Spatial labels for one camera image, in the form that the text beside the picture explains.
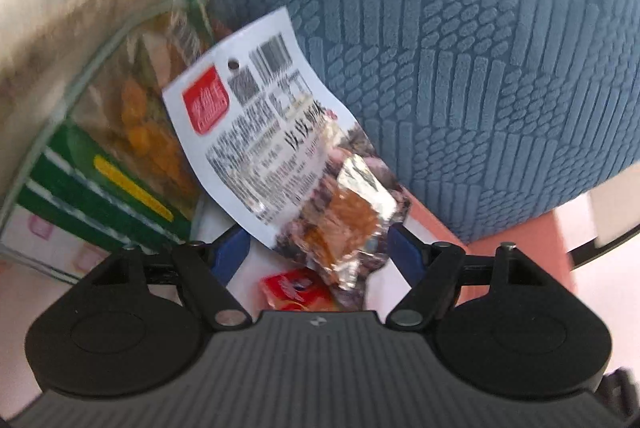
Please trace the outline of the red foil snack packet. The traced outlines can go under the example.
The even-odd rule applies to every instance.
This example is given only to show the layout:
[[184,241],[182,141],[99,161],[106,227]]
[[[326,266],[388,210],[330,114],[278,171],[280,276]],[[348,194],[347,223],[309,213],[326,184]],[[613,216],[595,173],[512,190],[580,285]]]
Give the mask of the red foil snack packet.
[[259,282],[266,306],[275,311],[335,312],[330,289],[320,276],[306,267],[271,275]]

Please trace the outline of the white shrimp snack packet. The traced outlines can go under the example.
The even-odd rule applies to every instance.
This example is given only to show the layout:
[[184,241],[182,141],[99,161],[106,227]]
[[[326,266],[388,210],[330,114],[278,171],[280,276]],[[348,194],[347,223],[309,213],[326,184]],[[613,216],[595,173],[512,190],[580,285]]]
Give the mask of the white shrimp snack packet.
[[196,178],[265,247],[363,307],[410,200],[352,113],[323,84],[285,8],[222,40],[163,91]]

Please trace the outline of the green orange snack packet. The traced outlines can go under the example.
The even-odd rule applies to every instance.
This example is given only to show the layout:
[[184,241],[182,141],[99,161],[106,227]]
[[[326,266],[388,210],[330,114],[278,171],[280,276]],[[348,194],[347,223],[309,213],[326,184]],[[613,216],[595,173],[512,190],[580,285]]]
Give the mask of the green orange snack packet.
[[189,239],[202,191],[162,93],[216,41],[205,0],[167,0],[96,51],[2,203],[3,263],[75,283],[122,246]]

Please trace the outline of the cream white chair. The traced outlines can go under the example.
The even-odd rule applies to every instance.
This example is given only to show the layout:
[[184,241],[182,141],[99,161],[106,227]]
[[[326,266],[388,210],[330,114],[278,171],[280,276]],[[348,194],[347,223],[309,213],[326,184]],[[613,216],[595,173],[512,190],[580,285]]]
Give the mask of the cream white chair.
[[589,192],[596,236],[570,252],[575,267],[600,258],[639,232],[639,163]]

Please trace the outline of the blue textured chair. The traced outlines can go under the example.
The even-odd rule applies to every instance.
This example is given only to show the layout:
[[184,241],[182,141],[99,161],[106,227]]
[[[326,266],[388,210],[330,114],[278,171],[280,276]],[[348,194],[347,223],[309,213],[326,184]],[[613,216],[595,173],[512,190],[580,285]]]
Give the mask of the blue textured chair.
[[213,0],[231,29],[279,7],[387,166],[465,243],[639,158],[639,0]]

